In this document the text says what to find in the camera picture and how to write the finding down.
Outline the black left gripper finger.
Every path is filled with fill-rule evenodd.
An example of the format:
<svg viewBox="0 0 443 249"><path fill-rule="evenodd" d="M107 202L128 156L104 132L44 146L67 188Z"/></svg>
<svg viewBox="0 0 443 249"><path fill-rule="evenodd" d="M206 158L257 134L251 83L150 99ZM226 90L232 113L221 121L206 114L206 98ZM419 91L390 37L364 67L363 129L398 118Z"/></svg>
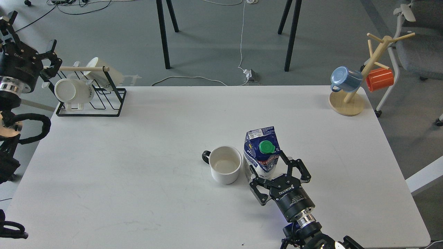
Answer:
<svg viewBox="0 0 443 249"><path fill-rule="evenodd" d="M51 64L48 68L42 69L40 71L40 77L42 79L51 79L55 77L60 69L60 66L62 64L62 60L57 56L57 54L54 52L54 49L56 47L57 40L53 39L49 41L47 46L47 51L41 54L38 54L38 60L43 61L45 59L48 59Z"/></svg>
<svg viewBox="0 0 443 249"><path fill-rule="evenodd" d="M13 28L13 23L17 15L18 12L14 10L9 12L6 16L1 17L1 52L6 51L6 45L12 45L16 52L25 52L24 43L19 39Z"/></svg>

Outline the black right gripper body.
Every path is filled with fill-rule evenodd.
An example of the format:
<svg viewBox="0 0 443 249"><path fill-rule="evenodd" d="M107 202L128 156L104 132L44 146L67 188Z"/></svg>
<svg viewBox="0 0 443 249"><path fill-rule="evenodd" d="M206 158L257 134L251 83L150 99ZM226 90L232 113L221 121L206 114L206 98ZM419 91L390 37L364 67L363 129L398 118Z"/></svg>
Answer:
<svg viewBox="0 0 443 249"><path fill-rule="evenodd" d="M270 197L275 200L287 222L294 222L302 210L315 208L298 178L280 175L272 179L272 183L275 186L270 188Z"/></svg>

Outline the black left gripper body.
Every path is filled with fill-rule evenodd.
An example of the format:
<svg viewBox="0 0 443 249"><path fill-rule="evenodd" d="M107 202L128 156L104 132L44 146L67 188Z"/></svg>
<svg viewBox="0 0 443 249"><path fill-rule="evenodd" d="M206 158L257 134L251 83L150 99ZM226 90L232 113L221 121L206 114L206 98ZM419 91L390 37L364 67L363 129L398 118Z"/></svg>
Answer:
<svg viewBox="0 0 443 249"><path fill-rule="evenodd" d="M24 93L33 92L40 71L43 69L41 61L33 61L37 51L22 44L17 48L15 44L3 44L0 59L1 77L11 77L25 84Z"/></svg>

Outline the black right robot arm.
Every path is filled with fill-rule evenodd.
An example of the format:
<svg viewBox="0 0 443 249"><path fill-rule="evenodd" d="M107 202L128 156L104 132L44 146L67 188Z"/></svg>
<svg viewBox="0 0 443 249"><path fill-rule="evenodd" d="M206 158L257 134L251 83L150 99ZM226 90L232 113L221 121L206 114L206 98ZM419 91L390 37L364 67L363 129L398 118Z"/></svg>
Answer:
<svg viewBox="0 0 443 249"><path fill-rule="evenodd" d="M335 241L321 231L321 224L311 214L315 207L311 198L302 187L311 175L301 159L290 159L283 151L280 157L287 165L287 172L274 179L264 179L249 165L252 178L250 189L260 203L265 205L273 200L288 222L283 228L285 238L281 248L293 245L301 249L360 249L361 245L349 236L343 241Z"/></svg>

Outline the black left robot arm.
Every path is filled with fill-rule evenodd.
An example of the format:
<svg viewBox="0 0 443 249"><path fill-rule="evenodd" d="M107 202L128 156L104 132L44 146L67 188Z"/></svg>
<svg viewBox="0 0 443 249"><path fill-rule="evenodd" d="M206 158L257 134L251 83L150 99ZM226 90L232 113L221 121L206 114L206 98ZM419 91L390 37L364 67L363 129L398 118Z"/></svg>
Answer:
<svg viewBox="0 0 443 249"><path fill-rule="evenodd" d="M45 138L51 127L49 117L36 113L14 114L12 110L21 104L21 94L33 92L38 78L48 82L59 71L62 60L54 52L56 40L49 42L47 51L36 49L19 39L13 28L17 11L1 17L0 57L0 110L1 110L1 151L0 182L13 181L20 163L14 159L19 144L25 145ZM20 132L24 120L42 123L40 134L22 139Z"/></svg>

